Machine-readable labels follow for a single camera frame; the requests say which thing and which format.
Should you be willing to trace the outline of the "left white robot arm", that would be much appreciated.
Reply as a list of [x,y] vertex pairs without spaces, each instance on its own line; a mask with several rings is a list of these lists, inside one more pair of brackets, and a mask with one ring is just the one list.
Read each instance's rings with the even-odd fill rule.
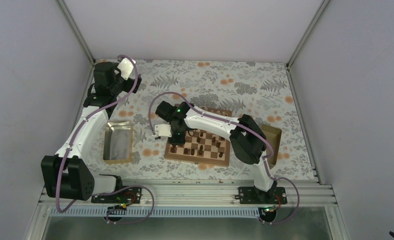
[[116,176],[91,173],[86,160],[94,139],[116,108],[119,94],[136,93],[142,78],[135,60],[128,58],[97,63],[93,77],[77,125],[62,147],[54,155],[44,156],[40,164],[46,193],[57,201],[86,201],[104,194],[116,203],[124,197],[125,190],[117,184]]

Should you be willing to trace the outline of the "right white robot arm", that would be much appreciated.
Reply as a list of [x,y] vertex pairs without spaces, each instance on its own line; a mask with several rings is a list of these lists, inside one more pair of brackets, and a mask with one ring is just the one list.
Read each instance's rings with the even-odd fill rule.
[[155,125],[153,133],[158,138],[167,137],[172,146],[185,145],[187,132],[194,130],[203,130],[229,141],[236,158],[250,166],[257,200],[267,204],[274,199],[275,179],[270,174],[268,160],[275,151],[251,116],[223,116],[186,101],[179,106],[162,101],[155,114],[165,123]]

